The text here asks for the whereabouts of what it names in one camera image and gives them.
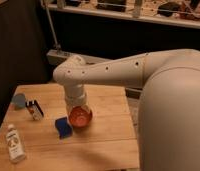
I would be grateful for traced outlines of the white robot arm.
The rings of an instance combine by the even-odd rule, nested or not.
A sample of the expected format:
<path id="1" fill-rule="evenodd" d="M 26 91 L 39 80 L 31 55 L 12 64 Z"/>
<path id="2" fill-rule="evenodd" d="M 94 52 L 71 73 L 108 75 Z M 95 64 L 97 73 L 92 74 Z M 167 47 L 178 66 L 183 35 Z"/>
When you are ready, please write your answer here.
<path id="1" fill-rule="evenodd" d="M 200 171 L 200 51 L 142 53 L 88 65 L 69 57 L 53 72 L 68 104 L 86 100 L 85 84 L 139 88 L 141 171 Z"/>

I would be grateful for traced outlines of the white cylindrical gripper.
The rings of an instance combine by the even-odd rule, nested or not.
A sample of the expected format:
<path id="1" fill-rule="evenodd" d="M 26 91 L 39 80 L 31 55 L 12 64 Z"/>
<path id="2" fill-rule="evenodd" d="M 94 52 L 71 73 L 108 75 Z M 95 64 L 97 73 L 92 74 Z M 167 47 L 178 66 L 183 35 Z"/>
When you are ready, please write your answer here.
<path id="1" fill-rule="evenodd" d="M 68 112 L 71 112 L 75 107 L 81 107 L 86 111 L 89 110 L 87 105 L 87 94 L 82 84 L 67 85 L 64 87 L 64 90 L 66 109 Z"/>

